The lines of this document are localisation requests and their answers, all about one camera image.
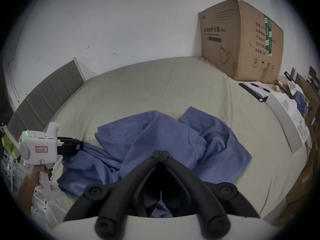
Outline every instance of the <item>paper label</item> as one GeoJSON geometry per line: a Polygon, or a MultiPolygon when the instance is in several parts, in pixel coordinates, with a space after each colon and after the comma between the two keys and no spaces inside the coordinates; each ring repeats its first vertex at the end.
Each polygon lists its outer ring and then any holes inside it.
{"type": "Polygon", "coordinates": [[[302,178],[302,184],[305,183],[310,178],[310,174],[308,173],[305,177],[302,178]]]}
{"type": "Polygon", "coordinates": [[[48,147],[47,146],[35,146],[35,151],[37,153],[48,153],[48,147]]]}

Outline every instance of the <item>bed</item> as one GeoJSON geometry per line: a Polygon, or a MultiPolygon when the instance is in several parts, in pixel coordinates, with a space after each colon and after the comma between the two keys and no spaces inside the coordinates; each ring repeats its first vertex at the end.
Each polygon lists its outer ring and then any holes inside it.
{"type": "MultiPolygon", "coordinates": [[[[202,57],[143,62],[85,81],[50,121],[60,124],[59,136],[99,146],[94,137],[98,126],[150,110],[179,119],[193,106],[218,117],[252,156],[234,184],[263,218],[292,188],[309,150],[302,146],[292,154],[270,108],[238,83],[202,57]]],[[[59,160],[53,168],[52,181],[61,176],[62,169],[59,160]]],[[[62,198],[49,202],[49,224],[61,222],[75,200],[63,193],[62,198]]]]}

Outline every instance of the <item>white wall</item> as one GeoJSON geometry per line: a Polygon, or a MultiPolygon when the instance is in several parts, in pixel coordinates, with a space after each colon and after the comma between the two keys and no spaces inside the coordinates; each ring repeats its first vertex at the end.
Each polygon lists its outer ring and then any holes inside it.
{"type": "MultiPolygon", "coordinates": [[[[91,69],[94,76],[139,62],[200,56],[198,12],[222,1],[38,0],[25,22],[14,60],[9,64],[13,84],[19,95],[29,93],[73,57],[91,69]]],[[[308,32],[289,3],[244,1],[284,30],[281,72],[290,73],[294,67],[307,76],[308,32]]]]}

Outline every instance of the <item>handwritten label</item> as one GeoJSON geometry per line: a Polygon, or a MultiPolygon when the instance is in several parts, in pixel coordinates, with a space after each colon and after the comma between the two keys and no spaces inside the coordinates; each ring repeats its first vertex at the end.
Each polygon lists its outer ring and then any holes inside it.
{"type": "Polygon", "coordinates": [[[36,146],[35,151],[37,153],[47,153],[48,152],[48,147],[47,146],[36,146]]]}

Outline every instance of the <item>blue cloth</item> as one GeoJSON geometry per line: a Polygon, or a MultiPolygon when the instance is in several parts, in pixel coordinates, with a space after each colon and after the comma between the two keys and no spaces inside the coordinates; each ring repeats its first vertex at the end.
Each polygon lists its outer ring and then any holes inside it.
{"type": "MultiPolygon", "coordinates": [[[[251,161],[228,126],[193,107],[180,121],[158,111],[132,115],[98,127],[95,137],[104,150],[84,143],[75,156],[63,158],[57,181],[63,191],[80,196],[90,184],[119,181],[155,150],[168,151],[211,183],[234,182],[251,161]]],[[[158,208],[153,215],[168,216],[158,208]]]]}
{"type": "Polygon", "coordinates": [[[296,91],[296,93],[292,96],[292,99],[297,102],[297,108],[304,118],[304,116],[308,113],[308,104],[304,98],[304,95],[301,92],[296,91]]]}

